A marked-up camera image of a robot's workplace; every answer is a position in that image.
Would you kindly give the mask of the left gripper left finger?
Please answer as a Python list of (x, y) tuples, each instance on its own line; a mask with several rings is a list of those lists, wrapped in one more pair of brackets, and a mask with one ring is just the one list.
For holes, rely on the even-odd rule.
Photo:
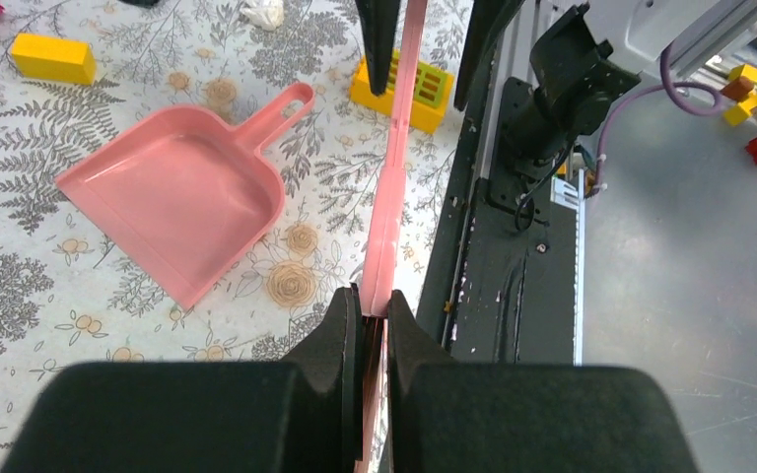
[(361, 309), (338, 289), (268, 362), (94, 362), (38, 397), (5, 472), (350, 472), (362, 456)]

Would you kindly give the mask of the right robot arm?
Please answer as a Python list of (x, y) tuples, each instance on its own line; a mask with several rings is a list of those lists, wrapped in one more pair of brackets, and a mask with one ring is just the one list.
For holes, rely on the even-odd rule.
[[(400, 1), (354, 1), (362, 30), (371, 92), (385, 92), (391, 68)], [(428, 1), (408, 1), (403, 58), (410, 65), (408, 100)], [(473, 1), (461, 55), (454, 107), (465, 110), (484, 55), (506, 44), (507, 27), (526, 1)], [(662, 88), (689, 114), (712, 116), (723, 96), (711, 86), (673, 82), (672, 49), (677, 44), (719, 52), (757, 21), (757, 1), (583, 1), (570, 7), (534, 43), (529, 64), (538, 87), (525, 109), (508, 125), (504, 141), (520, 158), (547, 158), (580, 135), (610, 124), (610, 106), (640, 82), (658, 61)], [(677, 88), (710, 94), (709, 108), (693, 107)]]

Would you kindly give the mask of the pink dustpan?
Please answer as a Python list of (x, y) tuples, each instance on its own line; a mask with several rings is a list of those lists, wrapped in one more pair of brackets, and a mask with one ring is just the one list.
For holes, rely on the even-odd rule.
[(278, 220), (284, 181), (264, 151), (313, 104), (312, 87), (298, 82), (237, 126), (198, 105), (172, 105), (55, 182), (173, 301), (188, 308)]

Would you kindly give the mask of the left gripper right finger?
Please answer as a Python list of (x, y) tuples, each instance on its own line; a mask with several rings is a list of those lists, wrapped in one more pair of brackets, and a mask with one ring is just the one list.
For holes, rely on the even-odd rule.
[(675, 412), (623, 367), (462, 363), (387, 307), (394, 472), (694, 472)]

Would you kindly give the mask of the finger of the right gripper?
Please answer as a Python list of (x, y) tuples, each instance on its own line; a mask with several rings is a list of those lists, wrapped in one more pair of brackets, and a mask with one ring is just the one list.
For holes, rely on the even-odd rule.
[(395, 41), (400, 0), (356, 0), (371, 92), (385, 93)]
[(473, 1), (456, 77), (453, 105), (457, 110), (466, 109), (478, 69), (523, 3), (524, 0)]

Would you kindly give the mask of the pink brush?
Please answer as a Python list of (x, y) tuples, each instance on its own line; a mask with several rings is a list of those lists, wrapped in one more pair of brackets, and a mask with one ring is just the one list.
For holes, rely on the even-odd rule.
[(426, 8), (425, 1), (409, 1), (405, 11), (385, 160), (379, 174), (363, 267), (360, 296), (365, 322), (363, 354), (366, 359), (363, 370), (362, 458), (355, 462), (356, 472), (370, 470), (374, 429), (380, 419), (387, 309), (393, 287), (404, 207), (404, 159)]

